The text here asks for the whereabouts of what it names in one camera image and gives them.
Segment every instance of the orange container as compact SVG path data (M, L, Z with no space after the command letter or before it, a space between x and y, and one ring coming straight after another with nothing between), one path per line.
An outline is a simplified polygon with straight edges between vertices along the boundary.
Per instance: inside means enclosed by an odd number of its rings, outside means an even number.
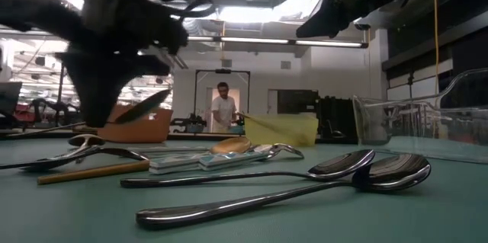
M112 110L109 121L113 122L121 114L133 106L116 105ZM168 138L169 123L173 115L172 110L156 109L152 111L154 119L149 114L124 125L107 124L98 129L98 136L111 142L122 143L160 143Z

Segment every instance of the table surface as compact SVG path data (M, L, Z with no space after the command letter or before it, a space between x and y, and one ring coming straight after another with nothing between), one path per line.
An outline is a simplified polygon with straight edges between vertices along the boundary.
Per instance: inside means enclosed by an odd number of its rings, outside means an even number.
M212 142L172 141L167 146L211 146ZM0 162L11 163L64 153L66 139L0 142ZM266 163L215 171L305 172L354 145L317 145L302 149L306 158L281 153ZM378 153L376 158L388 154ZM93 155L72 171L127 161ZM135 212L271 193L314 184L295 177L262 177L187 187L124 189L122 174L37 186L38 174L0 171L2 242L487 242L488 165L429 159L427 181L403 192L361 193L341 187L285 200L274 205L198 225L164 231L137 226ZM166 177L202 174L187 171Z

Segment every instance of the pole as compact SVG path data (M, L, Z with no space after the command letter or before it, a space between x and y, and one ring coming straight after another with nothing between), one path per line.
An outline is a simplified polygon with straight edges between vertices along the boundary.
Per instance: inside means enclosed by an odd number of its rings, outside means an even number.
M61 74L59 76L59 87L58 87L58 101L57 101L58 104L61 102L61 97L63 96L63 81L64 81L64 64L61 62ZM54 123L56 124L56 126L59 126L59 110L56 111Z
M198 82L198 73L201 70L195 71L195 86L194 86L194 96L193 96L193 114L197 115L197 82Z
M247 113L249 114L249 98L251 96L251 72L247 72Z

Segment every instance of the white wall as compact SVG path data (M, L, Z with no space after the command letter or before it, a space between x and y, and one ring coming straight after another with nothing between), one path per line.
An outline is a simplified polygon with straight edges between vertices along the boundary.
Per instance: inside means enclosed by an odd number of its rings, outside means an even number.
M12 68L14 67L14 50L12 50L13 41L0 41L0 48L2 49L2 58L0 59L0 82L8 82L12 77Z
M249 112L268 112L268 90L310 89L318 90L321 97L336 96L386 98L386 76L381 71L381 62L387 58L386 31L377 31L371 48L349 49L312 47L302 59L292 53L228 52L226 59L233 61L232 70L251 72ZM221 53L181 52L180 57L191 68L176 70L173 94L174 117L187 117L193 112L194 70L220 69ZM281 61L290 61L291 70L282 70ZM215 88L218 82L227 82L231 88L239 88L240 108L246 110L247 86L238 76L209 73L198 82L197 109L204 110L207 88Z
M439 74L450 70L452 70L452 59L439 63ZM412 98L431 96L438 93L438 85L435 84L435 73L435 65L414 71ZM388 100L402 100L410 98L408 80L409 74L392 78L390 80L390 89L388 89ZM432 104L435 103L435 99L428 101L430 101Z

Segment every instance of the metal spoon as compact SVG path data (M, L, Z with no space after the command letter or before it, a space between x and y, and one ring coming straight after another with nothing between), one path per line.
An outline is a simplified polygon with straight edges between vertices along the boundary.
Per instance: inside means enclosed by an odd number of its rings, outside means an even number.
M194 206L143 209L136 214L136 221L148 229L167 229L244 213L249 209L333 187L349 186L381 193L404 190L424 181L430 171L429 162L421 155L398 155L359 169L350 181L330 181L278 193Z
M289 171L262 171L248 174L222 174L202 177L183 177L169 179L149 179L149 178L126 178L120 180L120 185L126 188L142 187L168 187L192 185L211 181L224 181L231 179L242 179L249 177L267 177L273 175L287 175L294 177L303 177L315 181L330 181L344 177L357 171L359 168L367 165L373 160L373 150L361 150L348 153L339 157L327 160L311 168L306 174L298 174Z
M290 145L281 144L281 143L277 143L277 144L274 144L274 145L260 145L260 146L256 147L254 150L255 151L264 151L266 149L269 149L268 150L268 154L269 155L268 155L267 158L264 158L261 161L265 161L265 160L274 158L281 151L291 152L292 154L298 155L301 158L305 158L305 155L303 155L303 153L300 152L299 150L295 149L294 147L292 147Z

